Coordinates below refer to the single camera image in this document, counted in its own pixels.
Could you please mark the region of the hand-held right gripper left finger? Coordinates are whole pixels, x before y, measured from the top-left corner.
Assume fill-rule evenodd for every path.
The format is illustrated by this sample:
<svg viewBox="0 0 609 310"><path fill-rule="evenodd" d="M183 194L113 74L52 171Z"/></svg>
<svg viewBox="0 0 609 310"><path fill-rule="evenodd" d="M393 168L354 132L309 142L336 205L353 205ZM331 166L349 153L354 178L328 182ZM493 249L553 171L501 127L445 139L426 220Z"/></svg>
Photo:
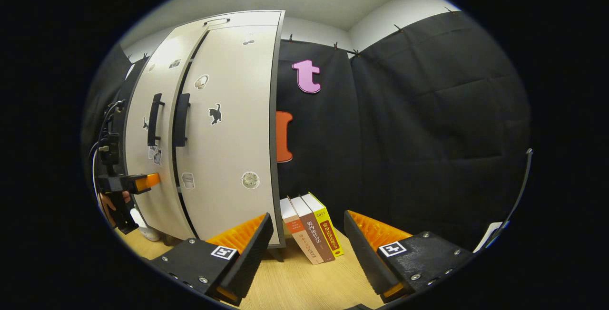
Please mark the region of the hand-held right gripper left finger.
<svg viewBox="0 0 609 310"><path fill-rule="evenodd" d="M221 301L241 301L252 286L274 233L271 215L259 215L206 241L188 238L150 260L173 281Z"/></svg>

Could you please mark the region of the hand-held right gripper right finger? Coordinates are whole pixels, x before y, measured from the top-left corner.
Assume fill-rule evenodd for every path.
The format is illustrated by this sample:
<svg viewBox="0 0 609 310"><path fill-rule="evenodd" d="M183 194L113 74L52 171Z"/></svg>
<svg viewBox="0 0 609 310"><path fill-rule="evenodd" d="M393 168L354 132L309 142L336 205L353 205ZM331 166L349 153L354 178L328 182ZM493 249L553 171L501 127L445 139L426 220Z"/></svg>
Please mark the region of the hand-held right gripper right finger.
<svg viewBox="0 0 609 310"><path fill-rule="evenodd" d="M345 235L383 303L426 292L474 254L433 232L409 234L357 212L344 212Z"/></svg>

